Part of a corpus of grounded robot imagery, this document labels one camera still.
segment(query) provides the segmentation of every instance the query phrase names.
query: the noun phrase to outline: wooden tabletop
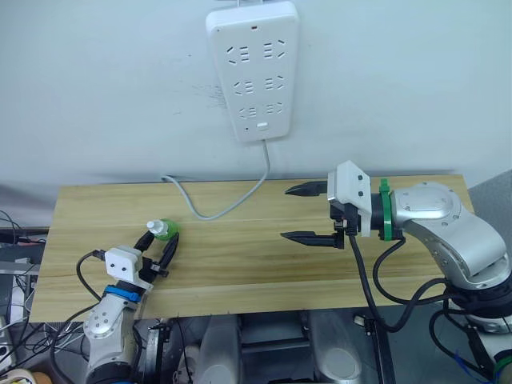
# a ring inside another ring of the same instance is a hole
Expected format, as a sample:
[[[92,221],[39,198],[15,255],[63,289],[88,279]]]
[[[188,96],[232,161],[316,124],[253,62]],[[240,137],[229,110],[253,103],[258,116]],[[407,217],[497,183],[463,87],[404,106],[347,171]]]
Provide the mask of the wooden tabletop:
[[[453,188],[472,210],[462,176],[390,178],[392,189],[436,181]],[[178,252],[168,278],[158,278],[142,306],[141,318],[204,314],[366,306],[354,256],[349,247],[308,247],[282,238],[292,230],[330,234],[332,221],[326,196],[301,198],[284,191],[304,180],[264,182],[239,208],[212,222],[196,219],[172,184],[67,186],[61,188],[44,253],[30,320],[58,322],[94,303],[75,275],[75,263],[92,249],[133,246],[146,222],[170,218],[180,227]],[[203,214],[225,209],[254,182],[183,183]],[[374,192],[378,180],[373,182]],[[370,273],[388,246],[359,238]],[[146,255],[158,258],[163,242]],[[91,259],[82,267],[97,292],[114,280],[105,265]],[[426,248],[409,236],[407,244],[382,264],[382,284],[392,294],[409,298],[425,281],[440,275]],[[440,293],[432,289],[432,294]],[[374,290],[379,305],[391,302]]]

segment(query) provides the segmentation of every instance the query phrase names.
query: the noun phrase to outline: white power strip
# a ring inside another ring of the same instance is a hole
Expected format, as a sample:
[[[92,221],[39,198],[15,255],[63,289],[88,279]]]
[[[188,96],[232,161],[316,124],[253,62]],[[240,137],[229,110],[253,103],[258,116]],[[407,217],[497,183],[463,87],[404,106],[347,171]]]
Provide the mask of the white power strip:
[[[206,18],[206,31],[238,139],[286,135],[298,50],[295,5],[272,2],[216,10]]]

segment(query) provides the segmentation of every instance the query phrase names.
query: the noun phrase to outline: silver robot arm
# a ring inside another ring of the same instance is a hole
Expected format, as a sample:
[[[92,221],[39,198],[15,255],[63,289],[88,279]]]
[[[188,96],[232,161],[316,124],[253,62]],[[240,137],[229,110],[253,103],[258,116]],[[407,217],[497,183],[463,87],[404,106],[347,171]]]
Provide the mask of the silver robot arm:
[[[372,230],[378,230],[379,237],[387,241],[402,238],[403,231],[419,239],[450,282],[446,290],[452,294],[452,304],[463,310],[476,335],[473,340],[470,338],[475,358],[478,360],[476,350],[480,355],[485,350],[487,371],[492,372],[497,366],[505,377],[505,372],[512,370],[510,257],[498,232],[470,213],[453,190],[436,182],[423,182],[390,193],[384,182],[378,194],[372,193],[369,176],[352,162],[345,162],[329,173],[327,182],[307,182],[286,193],[327,193],[335,232],[282,234],[301,244],[343,248],[345,235],[351,237],[352,245],[356,234],[370,236]],[[363,284],[365,288],[366,292],[370,289]],[[370,302],[371,293],[369,296],[369,306],[376,310],[374,302]]]
[[[104,253],[106,272],[117,282],[105,288],[102,300],[83,324],[90,343],[86,384],[135,381],[141,352],[134,334],[135,312],[156,277],[168,275],[166,267],[179,240],[178,227],[170,221],[149,222],[148,228],[134,248],[117,246]],[[159,262],[142,256],[154,238],[167,241]]]
[[[394,190],[393,226],[421,241],[450,282],[464,290],[503,283],[512,271],[506,245],[447,186],[424,182]]]

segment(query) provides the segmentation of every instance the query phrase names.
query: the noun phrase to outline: power cord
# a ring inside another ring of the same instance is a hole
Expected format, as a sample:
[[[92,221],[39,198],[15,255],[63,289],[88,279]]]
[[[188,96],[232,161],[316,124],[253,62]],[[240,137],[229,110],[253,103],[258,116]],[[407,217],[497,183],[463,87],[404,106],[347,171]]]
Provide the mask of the power cord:
[[[97,252],[98,252],[97,250],[93,250],[92,252],[89,252],[88,254],[84,254],[82,257],[80,257],[80,259],[77,261],[76,272],[77,272],[78,280],[80,280],[80,283],[86,288],[86,290],[88,290],[89,293],[92,294],[96,300],[101,301],[102,297],[99,294],[97,294],[95,290],[92,289],[92,287],[89,285],[89,283],[86,282],[86,280],[84,279],[83,274],[82,274],[83,262],[85,260],[87,260],[88,258],[90,258],[91,256],[97,257]]]
[[[380,283],[378,279],[378,270],[381,266],[381,264],[384,262],[384,260],[387,259],[388,256],[390,256],[393,252],[398,250],[400,247],[402,247],[406,243],[406,238],[400,238],[399,241],[395,244],[393,244],[390,248],[385,250],[375,261],[374,267],[372,269],[372,278],[374,280],[375,287],[377,290],[381,293],[382,296],[385,298],[391,300],[392,302],[396,302],[398,304],[407,305],[410,300],[404,299],[404,298],[397,298],[396,296],[393,296],[389,292],[387,292],[382,284]],[[431,298],[423,298],[421,300],[418,300],[416,303],[417,306],[424,306],[425,304],[431,304],[433,302],[440,302],[442,300],[448,299],[448,298],[456,298],[458,295],[456,294],[439,294],[437,296],[433,296]]]
[[[435,312],[432,315],[432,317],[430,318],[430,321],[429,321],[430,338],[432,338],[432,341],[434,342],[436,347],[439,348],[444,354],[446,354],[447,356],[451,357],[453,360],[455,360],[457,362],[461,362],[462,364],[464,364],[464,366],[466,366],[467,368],[473,370],[477,374],[480,374],[485,379],[491,380],[492,379],[492,375],[489,375],[487,372],[485,372],[484,370],[482,370],[481,368],[479,368],[478,366],[476,366],[472,362],[468,362],[464,358],[461,358],[460,356],[456,355],[454,352],[452,352],[451,350],[446,348],[443,344],[441,344],[441,342],[438,339],[438,336],[435,333],[435,323],[436,323],[436,321],[438,320],[439,317],[441,317],[443,315],[446,316],[447,314],[466,314],[466,312],[463,311],[463,310],[451,310],[451,309],[449,309],[448,308],[448,301],[445,300],[444,303],[443,303],[443,309],[442,310],[438,310],[437,312]]]
[[[350,245],[352,247],[352,251],[354,252],[355,260],[358,265],[359,278],[361,280],[362,291],[365,295],[366,302],[368,303],[368,307],[370,308],[370,312],[374,316],[375,321],[387,332],[398,332],[401,328],[409,320],[412,315],[414,307],[418,304],[420,297],[432,286],[437,284],[448,284],[448,281],[445,278],[434,278],[429,280],[428,282],[421,285],[416,292],[414,292],[411,300],[406,304],[406,308],[404,309],[402,316],[400,319],[392,326],[388,325],[384,318],[378,313],[377,305],[375,304],[374,297],[371,293],[370,284],[368,282],[368,277],[366,276],[365,263],[363,261],[361,251],[359,249],[358,243],[354,235],[349,236]]]
[[[84,308],[83,310],[80,310],[79,312],[77,312],[76,314],[73,314],[72,316],[70,316],[63,324],[60,325],[60,327],[57,329],[57,332],[55,332],[55,335],[54,335],[54,338],[51,342],[51,346],[50,346],[50,364],[51,364],[51,367],[52,369],[57,373],[57,375],[62,379],[64,380],[64,382],[66,382],[67,384],[74,384],[73,381],[61,370],[61,368],[58,366],[57,364],[57,360],[55,359],[55,349],[56,349],[56,346],[57,346],[57,341],[58,341],[58,338],[59,338],[59,335],[61,334],[61,332],[64,330],[64,328],[66,328],[66,326],[72,322],[75,318],[77,318],[78,316],[80,316],[81,314],[84,314],[85,312],[87,312],[88,310],[92,310],[94,308],[96,304],[92,305],[92,306],[88,306],[87,308]]]
[[[228,212],[231,212],[232,210],[234,210],[237,206],[239,206],[240,204],[242,204],[245,200],[247,200],[262,184],[263,182],[266,180],[266,178],[268,177],[269,175],[269,172],[270,172],[270,160],[269,160],[269,151],[268,149],[266,148],[266,141],[265,140],[262,140],[262,144],[263,144],[263,154],[264,154],[264,157],[265,157],[265,165],[266,165],[266,168],[265,168],[265,173],[263,174],[262,178],[259,179],[259,181],[256,183],[255,186],[253,186],[249,192],[247,192],[246,194],[244,194],[239,200],[237,200],[236,202],[234,202],[232,205],[230,205],[229,207],[227,207],[225,210],[223,210],[222,212],[219,212],[218,214],[215,214],[213,216],[204,216],[202,214],[200,214],[199,212],[197,212],[197,210],[195,209],[194,207],[194,204],[192,203],[192,201],[190,200],[190,196],[188,195],[188,193],[183,189],[183,187],[180,185],[180,183],[178,182],[178,180],[176,180],[174,177],[172,177],[171,175],[167,174],[165,176],[162,176],[162,180],[163,181],[169,181],[169,182],[172,182],[180,191],[180,193],[182,194],[182,196],[184,197],[185,199],[185,202],[186,204],[188,205],[189,209],[192,211],[192,213],[199,219],[199,220],[215,220],[216,218],[220,218],[221,216],[224,216],[225,214],[227,214]]]

